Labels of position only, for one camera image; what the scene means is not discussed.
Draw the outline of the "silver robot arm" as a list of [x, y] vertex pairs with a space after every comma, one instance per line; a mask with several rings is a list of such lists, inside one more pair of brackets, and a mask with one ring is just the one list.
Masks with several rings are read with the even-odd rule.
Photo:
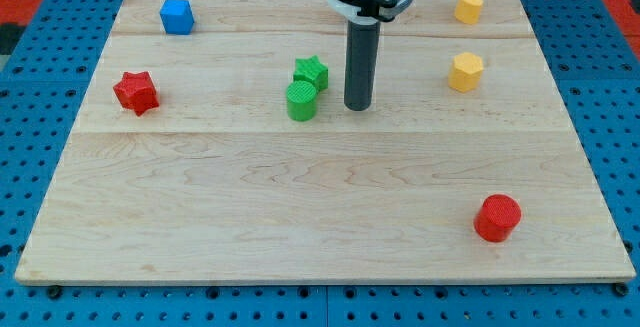
[[347, 21], [344, 104], [364, 111], [372, 103], [380, 29], [413, 0], [327, 0]]

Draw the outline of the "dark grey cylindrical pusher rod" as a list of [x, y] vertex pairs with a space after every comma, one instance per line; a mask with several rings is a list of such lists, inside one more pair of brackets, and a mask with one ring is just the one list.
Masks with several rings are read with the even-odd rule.
[[348, 23], [345, 62], [344, 104], [364, 111], [372, 103], [380, 23]]

